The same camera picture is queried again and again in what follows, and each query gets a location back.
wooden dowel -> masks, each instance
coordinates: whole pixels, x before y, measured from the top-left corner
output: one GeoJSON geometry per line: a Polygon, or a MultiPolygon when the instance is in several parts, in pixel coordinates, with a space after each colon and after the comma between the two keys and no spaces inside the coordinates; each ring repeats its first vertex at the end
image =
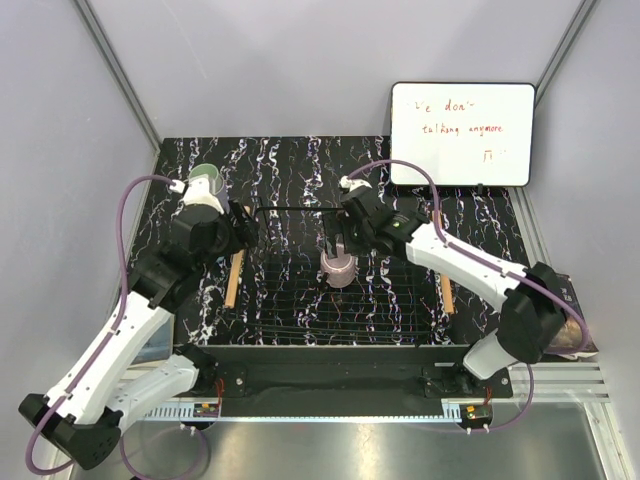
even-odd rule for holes
{"type": "MultiPolygon", "coordinates": [[[[438,222],[438,225],[442,226],[442,218],[435,219],[431,215],[431,219],[434,222],[438,222]]],[[[442,303],[444,307],[444,313],[455,313],[453,308],[453,291],[451,290],[451,280],[444,274],[440,274],[440,286],[442,287],[442,303]]]]}
{"type": "MultiPolygon", "coordinates": [[[[250,213],[249,207],[244,207],[247,213],[250,213]]],[[[240,275],[242,274],[242,264],[244,262],[244,250],[240,250],[233,255],[231,259],[231,272],[229,273],[229,284],[227,285],[227,296],[224,300],[224,306],[233,308],[236,306],[236,297],[238,296],[238,286],[240,285],[240,275]]]]}

gray wall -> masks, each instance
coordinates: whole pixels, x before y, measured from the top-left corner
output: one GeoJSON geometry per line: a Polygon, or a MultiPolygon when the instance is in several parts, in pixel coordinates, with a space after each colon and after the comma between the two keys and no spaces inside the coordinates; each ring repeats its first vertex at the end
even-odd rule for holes
{"type": "Polygon", "coordinates": [[[23,479],[32,429],[18,404],[57,382],[104,324],[117,200],[152,170],[153,151],[71,2],[3,2],[0,58],[0,476],[23,479]]]}
{"type": "Polygon", "coordinates": [[[161,136],[378,135],[398,80],[535,83],[579,0],[91,0],[161,136]]]}
{"type": "Polygon", "coordinates": [[[640,471],[640,2],[600,2],[536,115],[528,190],[640,471]]]}

marble pattern surface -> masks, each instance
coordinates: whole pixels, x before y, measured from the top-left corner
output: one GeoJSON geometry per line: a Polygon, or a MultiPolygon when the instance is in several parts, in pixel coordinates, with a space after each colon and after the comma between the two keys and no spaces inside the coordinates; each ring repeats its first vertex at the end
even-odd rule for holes
{"type": "MultiPolygon", "coordinates": [[[[213,163],[226,179],[229,197],[241,203],[326,207],[338,205],[342,175],[388,154],[386,137],[173,138],[164,141],[156,173],[184,180],[194,166],[213,163]]],[[[385,167],[365,178],[394,208],[430,215],[427,189],[392,185],[385,167]]],[[[450,234],[527,263],[506,189],[479,195],[446,188],[440,194],[443,226],[450,234]]],[[[150,186],[130,266],[166,236],[179,208],[178,195],[161,184],[150,186]]],[[[268,213],[261,244],[245,262],[237,307],[223,307],[231,261],[219,259],[178,312],[175,342],[469,343],[497,326],[497,313],[465,288],[453,284],[456,313],[447,315],[436,272],[375,254],[358,258],[357,280],[347,290],[318,290],[320,224],[315,213],[268,213]]]]}

wire rack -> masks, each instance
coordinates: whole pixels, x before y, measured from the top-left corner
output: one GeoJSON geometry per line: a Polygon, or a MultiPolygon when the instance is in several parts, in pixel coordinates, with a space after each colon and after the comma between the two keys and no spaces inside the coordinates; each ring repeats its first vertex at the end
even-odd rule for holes
{"type": "Polygon", "coordinates": [[[372,252],[356,257],[351,285],[326,284],[320,254],[322,213],[329,210],[337,209],[265,207],[257,201],[259,242],[245,258],[235,310],[237,343],[433,343],[437,302],[431,270],[372,252]]]}

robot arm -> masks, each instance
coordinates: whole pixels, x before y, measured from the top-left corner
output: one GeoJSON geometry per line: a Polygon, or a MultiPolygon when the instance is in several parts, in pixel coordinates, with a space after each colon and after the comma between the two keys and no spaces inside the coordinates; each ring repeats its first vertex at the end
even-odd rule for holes
{"type": "Polygon", "coordinates": [[[118,387],[144,344],[197,290],[206,265],[257,242],[253,219],[237,203],[216,196],[219,182],[202,167],[207,166],[192,172],[170,239],[141,257],[129,275],[126,310],[117,330],[112,328],[120,302],[69,372],[46,395],[29,394],[20,404],[20,413],[36,426],[66,397],[42,434],[84,469],[107,458],[122,433],[158,404],[187,391],[202,394],[214,385],[215,359],[185,345],[155,370],[118,387]],[[84,375],[67,393],[81,370],[84,375]]]}
{"type": "Polygon", "coordinates": [[[444,233],[445,240],[455,240],[467,252],[502,268],[502,273],[495,272],[448,247],[429,218],[417,212],[394,211],[382,203],[367,182],[343,178],[341,187],[346,191],[341,198],[344,212],[323,217],[329,256],[336,255],[338,243],[352,254],[376,249],[444,273],[486,300],[500,312],[500,328],[475,343],[464,357],[463,369],[475,379],[486,380],[516,362],[532,364],[540,360],[564,325],[565,315],[546,297],[506,272],[527,277],[559,296],[560,287],[551,267],[538,263],[527,268],[508,262],[444,233]]]}

